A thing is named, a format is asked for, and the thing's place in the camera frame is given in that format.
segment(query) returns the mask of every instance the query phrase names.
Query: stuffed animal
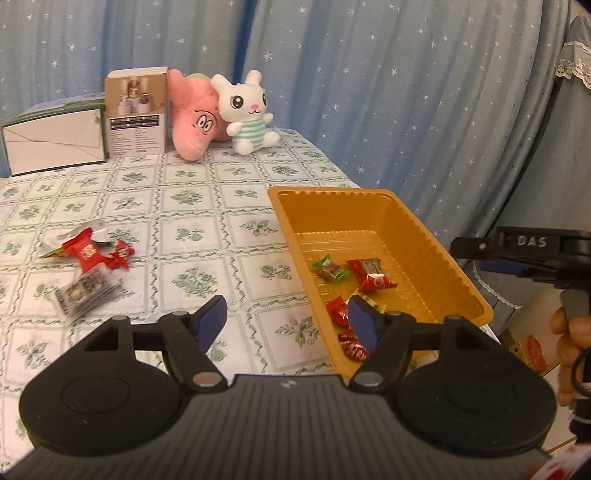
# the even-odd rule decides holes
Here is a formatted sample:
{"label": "stuffed animal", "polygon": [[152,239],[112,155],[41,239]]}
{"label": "stuffed animal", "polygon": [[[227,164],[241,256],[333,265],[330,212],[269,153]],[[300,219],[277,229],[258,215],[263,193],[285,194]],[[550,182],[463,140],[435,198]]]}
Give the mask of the stuffed animal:
{"label": "stuffed animal", "polygon": [[266,129],[273,120],[267,111],[267,97],[261,87],[261,72],[251,70],[244,85],[232,85],[223,75],[214,75],[212,87],[219,93],[219,112],[230,122],[226,132],[232,137],[234,150],[250,155],[279,142],[279,134]]}
{"label": "stuffed animal", "polygon": [[183,77],[178,70],[166,74],[173,144],[187,161],[200,159],[212,140],[225,142],[228,122],[219,113],[219,96],[208,77],[194,74]]}

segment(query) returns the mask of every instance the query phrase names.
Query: finger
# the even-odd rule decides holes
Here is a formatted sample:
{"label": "finger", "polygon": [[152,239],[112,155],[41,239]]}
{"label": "finger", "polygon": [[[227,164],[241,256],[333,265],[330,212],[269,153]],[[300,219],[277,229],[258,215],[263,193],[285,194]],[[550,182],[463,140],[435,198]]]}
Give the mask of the finger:
{"label": "finger", "polygon": [[563,309],[558,309],[550,319],[550,330],[556,335],[562,335],[569,331],[566,325],[566,315]]}
{"label": "finger", "polygon": [[591,317],[575,317],[569,322],[573,343],[581,350],[591,346]]}
{"label": "finger", "polygon": [[[571,367],[561,365],[558,370],[558,387],[565,392],[574,392],[573,383],[570,381]],[[583,366],[577,369],[577,380],[583,381]]]}
{"label": "finger", "polygon": [[556,353],[560,359],[560,363],[570,367],[581,353],[581,350],[573,343],[570,335],[565,333],[558,339],[556,344]]}
{"label": "finger", "polygon": [[557,400],[561,407],[568,407],[574,400],[575,392],[558,391]]}

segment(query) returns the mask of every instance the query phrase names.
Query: orange plastic container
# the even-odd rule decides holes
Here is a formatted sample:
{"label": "orange plastic container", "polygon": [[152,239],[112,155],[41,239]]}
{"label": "orange plastic container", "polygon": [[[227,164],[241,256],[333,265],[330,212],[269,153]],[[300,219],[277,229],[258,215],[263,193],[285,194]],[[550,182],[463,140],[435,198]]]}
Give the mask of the orange plastic container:
{"label": "orange plastic container", "polygon": [[388,310],[417,321],[440,323],[462,315],[477,326],[492,320],[492,309],[454,259],[395,194],[387,190],[271,187],[269,197],[306,289],[335,371],[349,379],[359,363],[345,357],[325,304],[346,301],[359,287],[351,273],[338,285],[310,270],[330,253],[347,267],[353,258],[378,257],[397,288],[369,296]]}

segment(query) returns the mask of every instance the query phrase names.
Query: brown box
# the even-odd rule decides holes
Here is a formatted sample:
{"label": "brown box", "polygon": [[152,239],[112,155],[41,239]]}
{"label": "brown box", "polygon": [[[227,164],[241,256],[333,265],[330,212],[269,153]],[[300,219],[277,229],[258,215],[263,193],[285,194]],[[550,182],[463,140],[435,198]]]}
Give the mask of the brown box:
{"label": "brown box", "polygon": [[107,75],[105,130],[110,157],[165,152],[167,70],[149,67]]}

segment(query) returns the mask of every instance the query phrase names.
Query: black device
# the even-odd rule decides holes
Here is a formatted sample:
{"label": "black device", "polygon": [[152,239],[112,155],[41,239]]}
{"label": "black device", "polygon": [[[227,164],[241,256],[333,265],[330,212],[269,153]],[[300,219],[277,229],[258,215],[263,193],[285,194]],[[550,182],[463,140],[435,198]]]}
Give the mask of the black device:
{"label": "black device", "polygon": [[[481,270],[530,278],[563,289],[560,298],[569,322],[590,315],[591,233],[585,231],[498,227],[490,238],[456,238],[450,253],[479,262]],[[572,380],[580,394],[570,430],[579,443],[591,443],[591,348],[573,366]],[[574,375],[585,362],[583,382]]]}
{"label": "black device", "polygon": [[[5,478],[523,480],[548,460],[551,388],[476,326],[380,314],[359,297],[349,318],[379,341],[348,386],[238,375],[228,387],[205,354],[223,297],[153,324],[112,317],[25,387],[35,449]],[[161,351],[170,376],[137,349]],[[438,361],[406,375],[412,352],[433,349]]]}

